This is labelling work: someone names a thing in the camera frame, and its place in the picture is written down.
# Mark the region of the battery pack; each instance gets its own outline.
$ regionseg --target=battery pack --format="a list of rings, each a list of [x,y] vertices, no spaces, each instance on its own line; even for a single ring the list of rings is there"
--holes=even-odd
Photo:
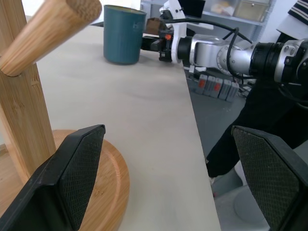
[[[231,84],[231,88],[230,88],[230,91],[229,91],[229,94],[228,94],[226,101],[233,102],[237,92],[239,91],[239,88],[240,88],[239,84],[233,82]]]
[[[210,96],[212,93],[212,90],[214,89],[215,86],[215,77],[209,76],[207,77],[207,82],[203,91],[203,95],[208,95]]]
[[[211,92],[211,95],[210,95],[211,97],[213,97],[213,98],[217,98],[218,97],[219,92],[221,90],[222,83],[223,83],[223,81],[222,81],[221,78],[216,78],[215,79],[214,88],[213,88],[213,90]]]
[[[232,82],[230,80],[224,79],[223,84],[219,93],[218,98],[221,100],[226,100],[228,97],[228,93],[230,91]]]
[[[197,85],[196,91],[195,91],[197,94],[201,94],[201,95],[203,94],[206,82],[207,82],[207,76],[206,75],[200,75],[199,82],[198,82],[198,85]]]

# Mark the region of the wooden stand base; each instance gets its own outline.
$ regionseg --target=wooden stand base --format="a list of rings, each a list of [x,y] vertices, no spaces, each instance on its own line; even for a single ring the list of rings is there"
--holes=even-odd
[[[56,147],[72,132],[54,131]],[[0,146],[0,216],[22,186],[5,146]],[[94,189],[80,230],[116,231],[122,221],[128,195],[129,174],[125,160],[111,143],[104,140]]]

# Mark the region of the black striped sleeve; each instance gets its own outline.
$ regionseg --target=black striped sleeve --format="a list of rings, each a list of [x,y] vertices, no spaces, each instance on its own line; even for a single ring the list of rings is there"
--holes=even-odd
[[[308,25],[308,0],[298,0],[289,14]]]

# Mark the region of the black pants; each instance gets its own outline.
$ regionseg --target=black pants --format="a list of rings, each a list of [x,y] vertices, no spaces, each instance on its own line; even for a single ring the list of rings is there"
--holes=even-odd
[[[290,40],[292,38],[283,35],[280,39]],[[308,99],[308,92],[301,87],[292,86],[289,90],[298,98]],[[283,97],[272,80],[258,80],[249,93],[240,115],[226,129],[207,156],[206,166],[210,177],[228,173],[240,160],[234,138],[231,135],[233,125],[277,135],[292,149],[308,140],[308,111]]]

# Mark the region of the teal cup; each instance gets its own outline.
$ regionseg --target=teal cup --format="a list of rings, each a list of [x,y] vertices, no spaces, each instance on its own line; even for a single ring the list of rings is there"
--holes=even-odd
[[[127,7],[104,6],[104,57],[117,64],[139,60],[146,13]]]

